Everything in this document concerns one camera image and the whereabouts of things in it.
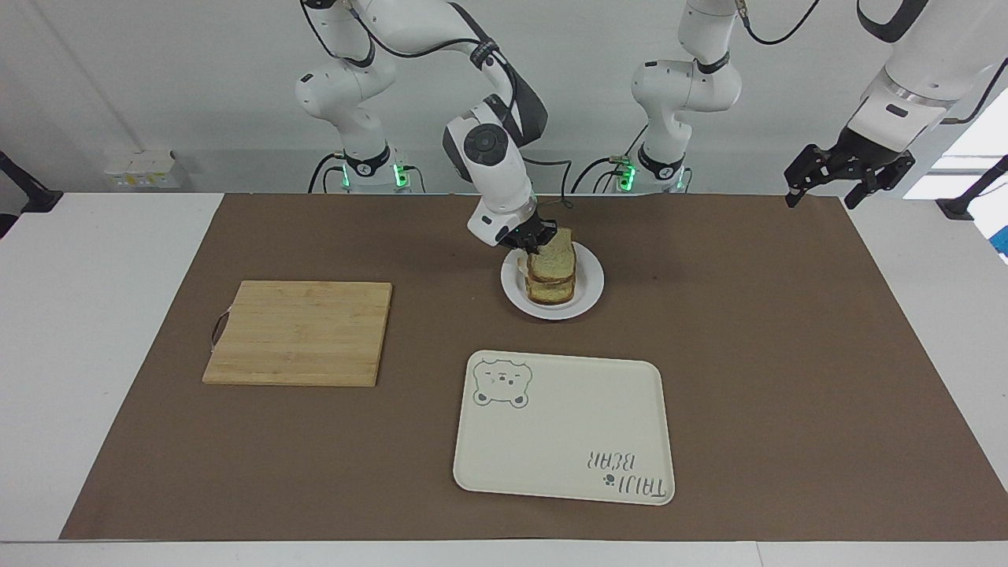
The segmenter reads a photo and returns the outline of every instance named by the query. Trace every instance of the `brown paper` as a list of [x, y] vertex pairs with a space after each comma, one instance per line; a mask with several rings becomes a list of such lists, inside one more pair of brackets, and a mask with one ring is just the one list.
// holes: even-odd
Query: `brown paper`
[[[543, 207], [602, 261], [587, 315], [500, 289], [471, 198], [229, 195], [62, 532], [66, 539], [1008, 539], [1008, 494], [835, 199]], [[201, 383], [242, 279], [391, 281], [378, 386]], [[662, 373], [660, 507], [467, 492], [466, 360], [498, 349]]]

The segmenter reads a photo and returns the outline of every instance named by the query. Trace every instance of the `white table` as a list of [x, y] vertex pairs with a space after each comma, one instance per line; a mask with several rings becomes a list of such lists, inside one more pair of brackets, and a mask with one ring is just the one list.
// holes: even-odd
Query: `white table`
[[[1008, 543], [55, 543], [220, 201], [72, 194], [0, 240], [0, 565], [1008, 565]], [[930, 203], [852, 217], [1008, 484], [1008, 269]]]

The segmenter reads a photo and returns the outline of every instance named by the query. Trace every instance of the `bread slice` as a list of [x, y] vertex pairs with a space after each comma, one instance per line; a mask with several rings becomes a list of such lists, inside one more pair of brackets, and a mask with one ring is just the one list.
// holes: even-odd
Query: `bread slice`
[[543, 284], [525, 278], [528, 299], [539, 305], [562, 305], [574, 299], [575, 277], [560, 284]]
[[577, 256], [574, 251], [574, 234], [570, 228], [560, 228], [538, 254], [528, 256], [528, 276], [542, 284], [564, 284], [574, 277]]

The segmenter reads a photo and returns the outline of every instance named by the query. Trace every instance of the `cutting board handle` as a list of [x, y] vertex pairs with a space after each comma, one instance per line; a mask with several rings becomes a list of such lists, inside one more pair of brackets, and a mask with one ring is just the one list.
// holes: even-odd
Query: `cutting board handle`
[[224, 330], [228, 328], [228, 320], [231, 319], [231, 308], [229, 307], [217, 318], [217, 323], [214, 324], [214, 331], [210, 334], [210, 351], [214, 352], [217, 348], [217, 341], [221, 340], [224, 336]]

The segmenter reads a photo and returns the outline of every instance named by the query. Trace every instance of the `bear logo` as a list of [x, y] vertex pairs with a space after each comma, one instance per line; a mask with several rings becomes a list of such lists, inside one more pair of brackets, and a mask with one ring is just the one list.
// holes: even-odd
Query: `bear logo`
[[473, 399], [478, 406], [489, 406], [492, 402], [507, 402], [516, 410], [528, 406], [528, 383], [532, 381], [532, 369], [527, 364], [515, 364], [510, 360], [484, 360], [473, 368], [473, 377], [476, 378]]

